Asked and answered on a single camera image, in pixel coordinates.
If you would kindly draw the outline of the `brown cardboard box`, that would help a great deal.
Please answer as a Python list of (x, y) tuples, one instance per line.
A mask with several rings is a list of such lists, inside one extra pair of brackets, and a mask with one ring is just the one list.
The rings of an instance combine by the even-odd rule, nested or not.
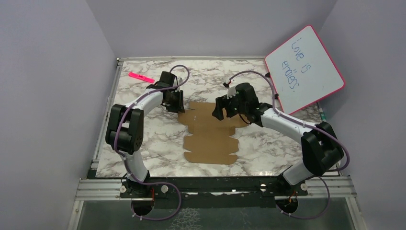
[(183, 141), (189, 162), (230, 165), (238, 159), (238, 140), (232, 136), (247, 124), (238, 116), (220, 121), (212, 116), (214, 109), (214, 103), (189, 102), (189, 109), (178, 114), (178, 121), (190, 133)]

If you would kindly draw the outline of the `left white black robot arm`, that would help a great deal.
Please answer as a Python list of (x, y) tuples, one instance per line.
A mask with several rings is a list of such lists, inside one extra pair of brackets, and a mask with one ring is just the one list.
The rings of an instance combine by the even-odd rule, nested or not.
[(152, 185), (146, 181), (149, 171), (140, 153), (144, 139), (144, 118), (159, 106), (164, 106), (171, 113), (183, 113), (183, 91), (180, 87), (186, 82), (164, 71), (159, 81), (148, 85), (139, 97), (127, 104), (114, 104), (111, 108), (105, 141), (121, 157), (126, 179), (133, 184), (133, 192), (140, 197), (148, 195)]

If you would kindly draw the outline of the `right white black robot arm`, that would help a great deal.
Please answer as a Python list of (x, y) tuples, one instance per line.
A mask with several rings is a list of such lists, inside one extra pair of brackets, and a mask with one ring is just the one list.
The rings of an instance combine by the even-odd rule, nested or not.
[(218, 120), (244, 115), (249, 124), (278, 131), (301, 145), (302, 160), (278, 176), (276, 188), (282, 195), (288, 195), (307, 178), (322, 176), (344, 156), (329, 123), (306, 123), (261, 103), (249, 83), (233, 86), (226, 95), (217, 97), (212, 115)]

